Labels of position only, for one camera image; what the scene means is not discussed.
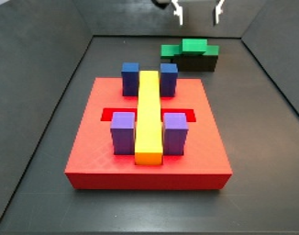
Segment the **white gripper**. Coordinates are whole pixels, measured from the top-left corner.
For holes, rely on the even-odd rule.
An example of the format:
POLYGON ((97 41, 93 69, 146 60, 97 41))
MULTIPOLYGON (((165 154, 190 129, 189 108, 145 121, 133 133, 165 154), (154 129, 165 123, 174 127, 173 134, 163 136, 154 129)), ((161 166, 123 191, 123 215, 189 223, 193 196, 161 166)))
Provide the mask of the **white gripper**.
POLYGON ((219 17, 223 13, 223 4, 226 2, 226 0, 153 0, 153 3, 157 6, 167 6, 169 4, 173 4, 174 6, 174 15, 179 17, 179 25, 183 26, 183 7, 181 6, 181 4, 186 3, 186 2, 215 2, 217 6, 215 6, 215 25, 219 24, 219 17))

